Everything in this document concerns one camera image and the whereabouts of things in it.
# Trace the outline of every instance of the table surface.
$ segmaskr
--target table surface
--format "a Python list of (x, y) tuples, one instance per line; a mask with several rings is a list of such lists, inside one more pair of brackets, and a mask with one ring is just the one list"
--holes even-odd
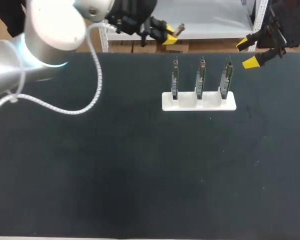
[[(205, 91), (227, 54), (204, 54)], [(0, 236), (300, 238), (300, 53), (244, 70), (231, 54), (237, 109), (164, 112), (174, 54), (100, 54), (103, 92), (68, 116), (20, 100), (0, 109)], [(192, 91), (202, 54), (178, 55)], [(24, 92), (86, 106), (88, 54)]]

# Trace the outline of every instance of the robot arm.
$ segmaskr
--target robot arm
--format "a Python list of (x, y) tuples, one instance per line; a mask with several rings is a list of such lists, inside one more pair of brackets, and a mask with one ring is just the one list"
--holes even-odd
[(244, 61), (245, 69), (262, 67), (277, 55), (282, 58), (287, 53), (285, 48), (299, 46), (300, 8), (291, 10), (283, 1), (273, 4), (269, 7), (267, 23), (258, 32), (247, 35), (236, 47), (242, 51), (264, 38), (271, 39), (273, 48)]
[(94, 23), (107, 19), (118, 33), (141, 36), (143, 46), (147, 36), (174, 44), (184, 27), (173, 31), (165, 21), (151, 17), (156, 4), (157, 0), (28, 0), (24, 33), (0, 41), (0, 93), (18, 86), (22, 72), (25, 82), (52, 78), (84, 41), (84, 18)]

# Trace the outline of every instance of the metal shelf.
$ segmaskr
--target metal shelf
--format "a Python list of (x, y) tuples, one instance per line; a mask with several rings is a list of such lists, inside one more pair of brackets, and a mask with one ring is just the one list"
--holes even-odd
[[(240, 0), (158, 0), (153, 16), (173, 28), (184, 23), (180, 39), (244, 38), (253, 29)], [(139, 40), (137, 35), (108, 32), (108, 40)]]

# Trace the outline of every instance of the white stand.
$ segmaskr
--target white stand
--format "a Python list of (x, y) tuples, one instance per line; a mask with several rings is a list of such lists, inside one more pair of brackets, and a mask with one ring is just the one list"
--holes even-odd
[(237, 109), (234, 93), (229, 91), (222, 99), (218, 91), (204, 91), (202, 100), (197, 99), (196, 90), (178, 92), (178, 100), (173, 100), (172, 92), (162, 93), (163, 111), (234, 111)]

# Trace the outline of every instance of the white cable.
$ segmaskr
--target white cable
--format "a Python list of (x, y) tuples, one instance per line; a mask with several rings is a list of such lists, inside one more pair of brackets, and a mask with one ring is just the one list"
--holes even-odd
[(64, 110), (61, 109), (59, 107), (56, 106), (52, 106), (51, 104), (44, 102), (36, 97), (27, 95), (27, 94), (22, 94), (20, 93), (24, 87), (25, 84), (25, 79), (26, 79), (26, 71), (23, 65), (23, 61), (20, 58), (18, 51), (16, 49), (16, 47), (11, 44), (9, 41), (5, 41), (3, 40), (4, 43), (6, 43), (8, 46), (10, 46), (11, 49), (14, 50), (14, 52), (16, 53), (17, 57), (18, 57), (18, 61), (19, 61), (19, 65), (20, 65), (20, 70), (21, 70), (21, 75), (20, 75), (20, 81), (19, 81), (19, 86), (18, 89), (16, 91), (15, 94), (10, 94), (7, 96), (4, 96), (0, 99), (0, 107), (5, 104), (6, 102), (12, 100), (13, 98), (20, 98), (20, 99), (26, 99), (29, 101), (32, 101), (36, 104), (39, 104), (45, 108), (48, 108), (50, 110), (53, 110), (55, 112), (61, 113), (61, 114), (67, 114), (67, 115), (79, 115), (79, 114), (83, 114), (87, 111), (89, 111), (98, 101), (101, 91), (102, 91), (102, 69), (99, 63), (99, 59), (96, 53), (96, 50), (91, 42), (91, 38), (90, 38), (90, 32), (93, 28), (109, 28), (109, 29), (113, 29), (115, 30), (116, 28), (111, 26), (110, 24), (107, 23), (93, 23), (91, 24), (86, 31), (86, 41), (88, 43), (88, 46), (90, 48), (91, 51), (91, 55), (93, 57), (94, 63), (95, 63), (95, 67), (96, 67), (96, 71), (97, 71), (97, 88), (96, 88), (96, 92), (95, 95), (93, 97), (93, 99), (91, 100), (91, 102), (84, 108), (80, 109), (80, 110)]

